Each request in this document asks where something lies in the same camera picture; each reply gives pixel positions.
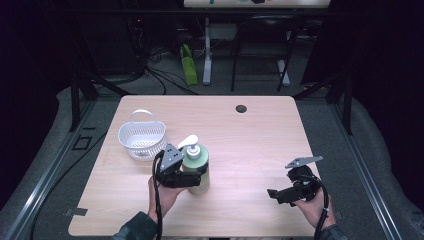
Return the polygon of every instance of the green bottle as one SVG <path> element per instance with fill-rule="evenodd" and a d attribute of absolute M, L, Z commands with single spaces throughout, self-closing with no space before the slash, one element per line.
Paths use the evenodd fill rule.
<path fill-rule="evenodd" d="M 188 188 L 192 194 L 203 194 L 208 191 L 209 181 L 209 152 L 205 146 L 198 144 L 199 138 L 196 135 L 190 135 L 178 145 L 178 148 L 184 146 L 182 153 L 184 155 L 183 171 L 202 173 L 200 185 Z"/>

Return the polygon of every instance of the table leg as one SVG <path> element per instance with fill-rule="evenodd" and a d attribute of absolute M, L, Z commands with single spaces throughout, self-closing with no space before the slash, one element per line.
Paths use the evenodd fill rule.
<path fill-rule="evenodd" d="M 211 38 L 209 33 L 209 18 L 205 19 L 205 67 L 203 69 L 203 84 L 211 84 L 212 57 L 211 57 Z"/>

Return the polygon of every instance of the white pump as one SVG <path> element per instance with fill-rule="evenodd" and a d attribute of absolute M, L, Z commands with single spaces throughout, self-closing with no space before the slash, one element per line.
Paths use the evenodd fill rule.
<path fill-rule="evenodd" d="M 178 148 L 187 147 L 187 154 L 190 159 L 197 159 L 200 157 L 200 147 L 197 145 L 199 142 L 199 138 L 196 135 L 190 135 L 186 139 L 184 139 L 180 144 L 178 144 Z"/>

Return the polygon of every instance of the gray carpet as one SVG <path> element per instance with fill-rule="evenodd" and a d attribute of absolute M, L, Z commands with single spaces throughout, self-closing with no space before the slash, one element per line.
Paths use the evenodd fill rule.
<path fill-rule="evenodd" d="M 299 83 L 312 46 L 311 42 L 298 41 L 288 72 L 292 82 L 290 87 L 277 92 L 276 81 L 243 81 L 236 85 L 235 92 L 231 92 L 231 60 L 228 58 L 228 43 L 220 42 L 214 48 L 211 85 L 198 84 L 191 86 L 190 90 L 201 95 L 294 95 L 303 90 Z M 195 62 L 199 79 L 201 79 L 203 56 L 196 58 Z M 150 64 L 150 66 L 183 76 L 181 61 L 170 54 L 163 55 L 159 63 Z M 178 85 L 184 85 L 182 79 L 171 74 L 168 76 L 172 76 Z M 120 78 L 109 78 L 111 81 L 118 79 Z M 187 94 L 165 80 L 164 85 L 168 95 Z M 151 74 L 143 76 L 137 81 L 120 85 L 120 87 L 138 95 L 159 95 L 163 93 L 164 89 L 162 84 Z M 44 171 L 55 161 L 58 152 L 64 148 L 64 143 L 69 138 L 72 141 L 66 145 L 68 148 L 57 176 L 63 175 L 76 161 L 79 162 L 55 186 L 44 201 L 37 217 L 34 237 L 35 239 L 75 239 L 68 234 L 67 229 L 71 217 L 66 215 L 78 204 L 101 147 L 101 136 L 107 131 L 119 102 L 119 98 L 110 90 L 102 86 L 97 86 L 97 89 L 101 94 L 98 101 L 90 103 L 82 99 L 83 106 L 86 106 L 84 109 L 88 109 L 88 114 L 86 119 L 83 119 L 79 130 L 72 136 L 67 132 L 71 126 L 70 91 L 66 89 L 58 95 L 60 110 L 54 126 L 25 178 L 1 211 L 0 239 L 5 239 L 8 232 L 13 230 L 13 224 L 18 215 L 22 213 L 25 202 L 30 198 Z M 324 160 L 318 162 L 317 166 L 322 181 L 333 197 L 334 207 L 338 212 L 338 223 L 350 239 L 386 239 L 384 228 L 359 177 L 351 146 L 345 139 L 343 129 L 337 124 L 339 119 L 334 115 L 334 109 L 322 100 L 322 93 L 317 93 L 312 98 L 299 100 L 297 105 L 314 155 L 324 156 Z M 356 101 L 354 101 L 352 111 L 352 130 L 354 133 L 352 138 L 360 149 L 402 238 L 424 239 L 424 235 L 420 234 L 411 224 L 413 223 L 411 219 L 418 214 L 417 209 L 405 198 L 399 184 L 390 172 L 390 158 L 384 141 L 366 110 Z M 92 146 L 94 146 L 93 149 L 84 156 L 86 149 Z M 24 238 L 29 239 L 31 229 L 26 228 L 25 230 Z M 107 238 L 91 237 L 87 239 Z"/>

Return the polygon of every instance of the table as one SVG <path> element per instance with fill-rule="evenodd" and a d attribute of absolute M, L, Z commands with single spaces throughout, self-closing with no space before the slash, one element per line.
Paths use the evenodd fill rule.
<path fill-rule="evenodd" d="M 273 8 L 273 9 L 326 9 L 330 0 L 266 0 L 265 3 L 254 4 L 250 0 L 184 0 L 187 8 Z M 212 56 L 210 51 L 210 23 L 205 19 L 205 66 L 203 70 L 203 84 L 211 83 Z M 285 76 L 284 85 L 290 84 Z"/>
<path fill-rule="evenodd" d="M 237 112 L 238 105 L 247 111 Z M 119 128 L 136 109 L 154 113 L 172 144 L 196 134 L 210 154 L 210 189 L 184 191 L 164 218 L 163 236 L 313 236 L 298 208 L 279 205 L 267 193 L 292 186 L 286 163 L 312 156 L 296 103 L 285 96 L 123 97 L 78 205 L 86 215 L 73 217 L 71 235 L 113 235 L 147 211 L 152 162 L 131 159 L 118 141 Z M 309 166 L 319 176 L 316 165 Z"/>

